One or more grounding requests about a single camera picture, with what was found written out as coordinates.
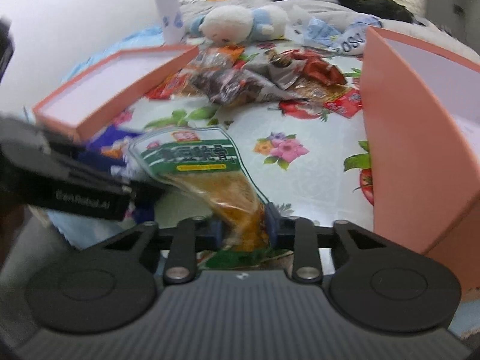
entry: open box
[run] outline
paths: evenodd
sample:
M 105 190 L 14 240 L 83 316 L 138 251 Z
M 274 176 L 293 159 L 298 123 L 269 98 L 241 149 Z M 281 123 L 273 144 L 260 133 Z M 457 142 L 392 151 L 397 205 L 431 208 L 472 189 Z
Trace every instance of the open box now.
M 480 287 L 480 66 L 370 28 L 360 81 L 374 231 Z
M 87 140 L 198 54 L 196 46 L 121 50 L 67 81 L 33 108 L 38 121 Z

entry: blue plush ear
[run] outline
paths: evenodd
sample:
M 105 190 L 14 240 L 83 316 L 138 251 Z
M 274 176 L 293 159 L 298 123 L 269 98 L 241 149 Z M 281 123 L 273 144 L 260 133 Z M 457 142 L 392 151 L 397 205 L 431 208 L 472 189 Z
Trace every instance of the blue plush ear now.
M 190 34 L 193 36 L 203 36 L 202 32 L 200 31 L 200 26 L 205 19 L 205 15 L 197 17 L 192 24 L 190 25 Z

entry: gray ribbed surface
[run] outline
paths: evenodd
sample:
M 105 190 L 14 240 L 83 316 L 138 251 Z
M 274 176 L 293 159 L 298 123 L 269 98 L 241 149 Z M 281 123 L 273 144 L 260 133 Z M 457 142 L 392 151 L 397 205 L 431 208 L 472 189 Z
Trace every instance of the gray ribbed surface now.
M 339 316 L 320 288 L 283 271 L 204 271 L 165 290 L 141 320 L 95 337 L 41 331 L 18 352 L 32 360 L 460 360 L 445 330 L 392 338 Z

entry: white bottle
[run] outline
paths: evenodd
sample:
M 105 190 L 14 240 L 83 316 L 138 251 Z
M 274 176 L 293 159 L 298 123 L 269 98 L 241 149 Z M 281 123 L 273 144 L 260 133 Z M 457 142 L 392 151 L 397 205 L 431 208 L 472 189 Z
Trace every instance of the white bottle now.
M 185 35 L 185 24 L 178 0 L 155 0 L 165 44 L 180 43 Z

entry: white stuffed animal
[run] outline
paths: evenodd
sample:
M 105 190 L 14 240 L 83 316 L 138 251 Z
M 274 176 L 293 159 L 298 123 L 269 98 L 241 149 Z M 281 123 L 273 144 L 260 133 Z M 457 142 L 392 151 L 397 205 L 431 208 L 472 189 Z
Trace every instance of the white stuffed animal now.
M 281 38 L 289 17 L 275 5 L 248 9 L 224 5 L 197 17 L 190 26 L 194 36 L 205 36 L 217 44 L 264 42 Z

